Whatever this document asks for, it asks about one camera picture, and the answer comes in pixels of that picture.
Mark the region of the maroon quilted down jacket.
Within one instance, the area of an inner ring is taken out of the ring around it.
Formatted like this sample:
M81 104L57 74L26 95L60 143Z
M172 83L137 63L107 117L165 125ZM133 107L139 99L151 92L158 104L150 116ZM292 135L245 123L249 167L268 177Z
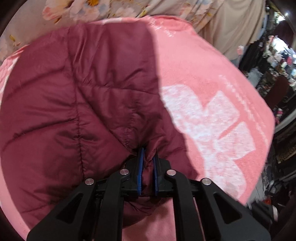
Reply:
M118 171L140 147L142 197L125 204L124 226L160 205L150 197L155 154L197 176L159 95L145 22L61 28L24 49L1 103L1 166L29 228L87 178Z

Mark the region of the grey floral duvet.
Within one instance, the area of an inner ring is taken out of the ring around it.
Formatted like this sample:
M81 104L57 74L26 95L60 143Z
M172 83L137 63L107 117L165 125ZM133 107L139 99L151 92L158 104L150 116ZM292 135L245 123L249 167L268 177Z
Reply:
M12 9L1 20L1 61L57 28L107 18L169 15L189 21L199 32L223 1L1 1Z

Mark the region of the beige bed sheet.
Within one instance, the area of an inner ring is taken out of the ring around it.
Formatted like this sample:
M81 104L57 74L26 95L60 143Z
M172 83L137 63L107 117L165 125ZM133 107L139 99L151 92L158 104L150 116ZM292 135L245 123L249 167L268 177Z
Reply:
M239 46L258 39L264 16L265 1L224 1L199 35L234 60Z

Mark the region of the pink towel blanket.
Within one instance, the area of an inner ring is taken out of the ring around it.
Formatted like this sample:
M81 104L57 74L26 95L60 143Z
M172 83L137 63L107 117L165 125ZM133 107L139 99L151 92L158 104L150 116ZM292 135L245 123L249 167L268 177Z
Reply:
M151 32L159 95L174 127L184 137L187 156L197 172L194 179L208 177L245 203L259 179L273 138L270 108L245 76L187 21L147 16L91 24L136 21L145 22ZM1 66L1 103L9 76L27 46ZM26 237L31 228L11 198L2 166L1 208L15 230ZM161 202L150 215L126 226L124 239L175 240L173 224L172 206Z

